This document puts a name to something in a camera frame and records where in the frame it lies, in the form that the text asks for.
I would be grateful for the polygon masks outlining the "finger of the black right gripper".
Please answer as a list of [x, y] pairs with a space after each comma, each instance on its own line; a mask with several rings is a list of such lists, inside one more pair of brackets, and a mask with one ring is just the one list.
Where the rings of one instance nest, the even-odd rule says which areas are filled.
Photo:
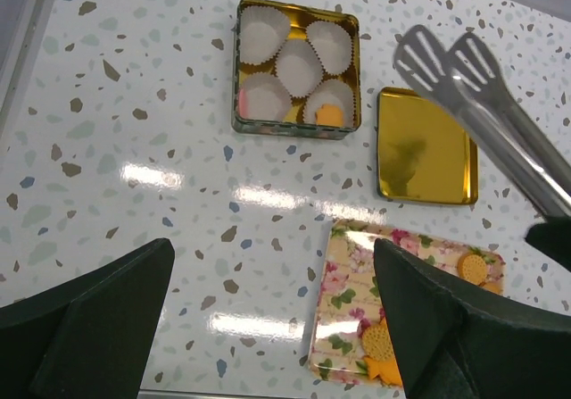
[[570, 218], [548, 218], [533, 225], [525, 241], [554, 261], [570, 260]]

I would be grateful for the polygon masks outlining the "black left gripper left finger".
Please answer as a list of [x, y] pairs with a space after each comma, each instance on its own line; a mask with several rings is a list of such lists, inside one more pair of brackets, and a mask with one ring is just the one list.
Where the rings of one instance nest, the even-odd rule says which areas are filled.
[[3, 398], [135, 398], [175, 251], [167, 238], [1, 310]]

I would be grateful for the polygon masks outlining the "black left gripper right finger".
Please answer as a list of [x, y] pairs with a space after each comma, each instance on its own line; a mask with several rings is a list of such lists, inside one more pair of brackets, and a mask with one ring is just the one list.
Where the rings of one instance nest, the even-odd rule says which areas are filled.
[[380, 299], [408, 398], [568, 398], [570, 319], [497, 295], [387, 239]]

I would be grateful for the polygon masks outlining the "tan dotted round cookie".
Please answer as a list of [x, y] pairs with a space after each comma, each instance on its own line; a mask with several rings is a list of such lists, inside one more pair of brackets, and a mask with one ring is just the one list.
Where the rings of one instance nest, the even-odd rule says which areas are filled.
[[394, 357], [393, 344], [386, 319], [364, 329], [361, 343], [367, 357], [375, 361], [389, 361]]

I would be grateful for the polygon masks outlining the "silver metal tongs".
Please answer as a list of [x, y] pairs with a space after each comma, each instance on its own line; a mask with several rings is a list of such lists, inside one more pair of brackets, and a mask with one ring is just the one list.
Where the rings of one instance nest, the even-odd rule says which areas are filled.
[[501, 67], [474, 33], [450, 49], [425, 26], [411, 27], [394, 68], [441, 106], [544, 218], [570, 214], [570, 165], [509, 92]]

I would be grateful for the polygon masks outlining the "orange flower cookie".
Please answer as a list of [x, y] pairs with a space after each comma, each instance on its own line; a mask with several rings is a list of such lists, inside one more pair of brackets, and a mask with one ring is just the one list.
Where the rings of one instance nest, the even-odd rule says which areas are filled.
[[335, 104], [322, 104], [315, 112], [316, 124], [324, 127], [342, 127], [344, 113]]

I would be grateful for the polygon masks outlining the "pink round cookie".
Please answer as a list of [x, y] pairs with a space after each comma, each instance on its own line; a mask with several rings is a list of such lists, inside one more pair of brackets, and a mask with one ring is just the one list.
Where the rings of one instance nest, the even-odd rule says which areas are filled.
[[238, 111], [242, 118], [248, 117], [247, 94], [243, 89], [238, 92]]

